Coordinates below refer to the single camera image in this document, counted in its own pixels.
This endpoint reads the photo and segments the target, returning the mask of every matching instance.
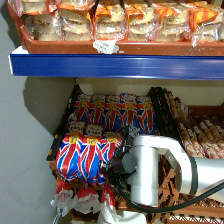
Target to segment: white wall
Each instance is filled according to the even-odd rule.
[[[55,187],[45,158],[74,79],[13,77],[7,56],[19,45],[18,36],[5,3],[0,3],[0,9],[0,224],[48,224],[55,215],[49,204]],[[150,86],[162,86],[188,105],[224,102],[223,81],[79,81],[88,94],[145,95]]]

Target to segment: snack package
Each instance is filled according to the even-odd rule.
[[[104,125],[106,131],[122,131],[120,96],[108,95],[105,99]]]
[[[154,13],[159,16],[160,29],[155,41],[173,42],[189,39],[188,8],[178,3],[152,4]]]
[[[126,21],[119,0],[100,0],[95,12],[95,40],[122,40]]]
[[[57,187],[55,200],[51,201],[51,205],[57,208],[58,217],[65,216],[74,206],[73,191],[68,183],[78,177],[82,138],[82,134],[71,132],[69,135],[65,135],[59,147],[56,163],[62,181]]]
[[[97,184],[99,151],[102,138],[102,127],[89,124],[82,139],[78,176],[83,184]]]
[[[88,110],[90,104],[91,96],[86,94],[80,94],[74,105],[73,117],[75,121],[88,122]]]
[[[51,14],[28,16],[25,26],[34,40],[61,41],[61,21],[57,11]]]
[[[51,13],[57,8],[55,0],[8,0],[8,3],[18,16]]]
[[[94,4],[94,0],[57,0],[58,8],[75,11],[88,11]]]
[[[107,223],[116,223],[122,218],[116,213],[114,195],[109,184],[106,184],[102,191],[100,215]]]
[[[104,125],[105,96],[93,95],[89,104],[89,123]]]
[[[144,0],[125,0],[125,14],[128,25],[128,40],[148,41],[156,30],[153,8]]]
[[[138,121],[142,134],[153,135],[157,132],[156,114],[150,97],[138,96]]]
[[[89,12],[61,9],[60,15],[65,41],[90,41],[92,39]]]
[[[99,151],[99,185],[103,185],[107,182],[106,165],[109,165],[111,159],[119,154],[121,145],[122,134],[115,132],[104,133]]]
[[[136,95],[122,93],[120,94],[120,99],[123,127],[132,124],[136,128],[139,128]]]
[[[100,211],[99,195],[88,185],[82,187],[73,199],[73,208],[83,214]]]
[[[183,4],[189,8],[192,45],[199,42],[219,41],[219,30],[223,23],[224,10],[206,1]]]

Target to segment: blue shelf edge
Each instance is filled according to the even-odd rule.
[[[14,76],[224,80],[224,56],[9,55]]]

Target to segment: plastic bag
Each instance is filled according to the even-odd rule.
[[[190,38],[188,8],[178,3],[158,3],[152,7],[161,24],[155,41],[173,42]]]
[[[156,29],[153,8],[143,0],[125,0],[125,13],[128,21],[128,40],[148,41]]]
[[[92,23],[87,11],[61,9],[62,29],[65,41],[90,41]]]
[[[100,0],[95,13],[95,40],[122,40],[126,20],[118,0]]]
[[[94,0],[57,0],[57,7],[68,10],[87,11],[95,4]]]
[[[28,16],[25,20],[28,33],[34,40],[61,41],[61,21],[57,12]]]
[[[18,16],[39,15],[56,10],[55,0],[8,0],[8,3]]]

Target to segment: red white and blue package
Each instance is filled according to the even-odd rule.
[[[104,125],[105,96],[93,95],[89,104],[89,123]]]
[[[89,104],[90,104],[91,96],[86,94],[80,94],[77,97],[77,100],[74,105],[73,116],[75,121],[79,122],[88,122],[89,120]]]
[[[138,123],[138,108],[136,103],[136,96],[134,94],[120,94],[121,99],[121,115],[123,120],[123,127],[132,124],[136,128]]]
[[[108,95],[105,100],[104,124],[106,131],[122,131],[122,116],[120,96]]]
[[[51,205],[57,208],[59,217],[65,216],[72,208],[73,191],[68,183],[78,177],[82,138],[82,134],[72,132],[69,135],[65,135],[59,147],[56,163],[62,181],[60,181],[57,187],[55,200],[51,201]]]
[[[157,132],[156,114],[150,97],[138,96],[138,121],[141,134],[153,135]]]

